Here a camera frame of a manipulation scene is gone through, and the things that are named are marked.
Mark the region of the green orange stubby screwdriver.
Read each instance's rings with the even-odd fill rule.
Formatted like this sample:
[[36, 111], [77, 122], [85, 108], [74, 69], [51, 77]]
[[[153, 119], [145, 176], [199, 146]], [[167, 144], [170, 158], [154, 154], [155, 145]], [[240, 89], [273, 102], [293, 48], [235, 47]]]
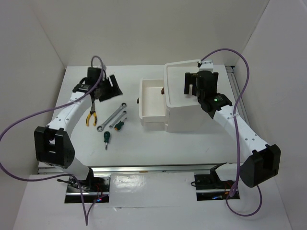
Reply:
[[125, 117], [124, 119], [120, 120], [120, 121], [114, 126], [114, 129], [115, 129], [116, 131], [120, 131], [120, 130], [122, 129], [122, 127], [124, 126], [125, 120], [126, 120], [126, 119], [127, 119], [127, 118]]

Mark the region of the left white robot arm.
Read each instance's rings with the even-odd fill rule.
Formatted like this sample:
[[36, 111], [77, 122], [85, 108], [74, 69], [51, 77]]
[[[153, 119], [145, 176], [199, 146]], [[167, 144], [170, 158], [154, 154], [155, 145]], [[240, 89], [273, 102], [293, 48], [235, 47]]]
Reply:
[[36, 159], [75, 176], [77, 185], [90, 191], [94, 187], [94, 173], [76, 158], [71, 134], [96, 100], [102, 102], [119, 95], [122, 91], [114, 75], [106, 76], [104, 69], [89, 67], [87, 76], [73, 88], [69, 105], [45, 127], [35, 129]]

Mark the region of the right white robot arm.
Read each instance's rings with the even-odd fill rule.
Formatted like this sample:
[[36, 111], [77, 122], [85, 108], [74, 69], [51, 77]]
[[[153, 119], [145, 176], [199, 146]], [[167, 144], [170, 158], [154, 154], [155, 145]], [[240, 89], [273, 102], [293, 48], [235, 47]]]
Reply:
[[281, 150], [260, 138], [234, 111], [227, 96], [218, 93], [218, 75], [207, 70], [187, 72], [184, 93], [196, 96], [202, 110], [239, 142], [240, 156], [245, 159], [239, 167], [239, 176], [246, 186], [253, 188], [278, 174]]

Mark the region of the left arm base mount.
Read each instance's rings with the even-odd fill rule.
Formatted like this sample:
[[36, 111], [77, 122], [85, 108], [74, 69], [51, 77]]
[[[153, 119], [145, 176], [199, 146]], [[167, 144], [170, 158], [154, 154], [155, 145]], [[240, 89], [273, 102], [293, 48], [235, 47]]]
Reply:
[[[97, 203], [108, 203], [110, 179], [110, 175], [103, 175], [99, 177], [98, 182], [94, 183], [91, 187], [81, 184], [84, 202], [92, 203], [97, 199]], [[57, 182], [66, 184], [65, 204], [78, 204], [82, 202], [79, 187], [74, 179], [57, 179]]]

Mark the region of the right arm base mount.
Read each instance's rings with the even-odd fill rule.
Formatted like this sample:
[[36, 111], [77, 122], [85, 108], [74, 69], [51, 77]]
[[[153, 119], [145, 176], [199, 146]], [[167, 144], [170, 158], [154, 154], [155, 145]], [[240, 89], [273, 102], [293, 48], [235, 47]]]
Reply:
[[220, 179], [216, 167], [213, 167], [208, 174], [194, 175], [190, 185], [196, 189], [197, 201], [215, 201], [226, 200], [234, 183], [233, 180]]

